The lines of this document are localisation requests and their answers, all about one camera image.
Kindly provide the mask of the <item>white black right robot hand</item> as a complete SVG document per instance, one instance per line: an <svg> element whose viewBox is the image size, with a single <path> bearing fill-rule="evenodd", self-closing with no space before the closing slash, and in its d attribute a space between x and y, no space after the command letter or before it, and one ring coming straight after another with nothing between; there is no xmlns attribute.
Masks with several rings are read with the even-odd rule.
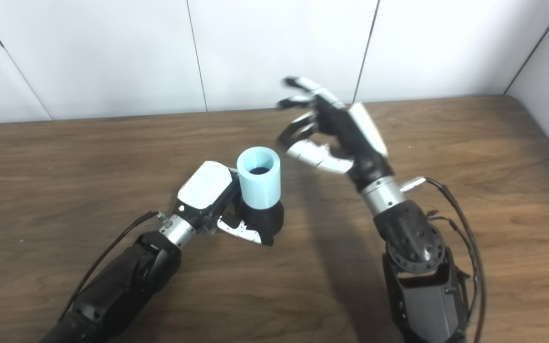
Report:
<svg viewBox="0 0 549 343"><path fill-rule="evenodd" d="M277 106L308 110L277 137L286 154L316 169L348 174L358 191L394 176L387 147L362 104L346 107L325 87L304 77L289 76L283 83L304 95L283 99Z"/></svg>

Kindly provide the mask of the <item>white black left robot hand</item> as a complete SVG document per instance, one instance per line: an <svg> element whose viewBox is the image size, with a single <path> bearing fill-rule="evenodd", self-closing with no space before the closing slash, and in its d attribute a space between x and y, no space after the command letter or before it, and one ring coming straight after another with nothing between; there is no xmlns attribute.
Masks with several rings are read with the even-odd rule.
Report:
<svg viewBox="0 0 549 343"><path fill-rule="evenodd" d="M259 232L239 213L227 210L240 203L240 195L238 173L219 162L206 161L179 189L172 215L161 232L178 248L185 247L197 234L213 234L218 230L273 246L272 236Z"/></svg>

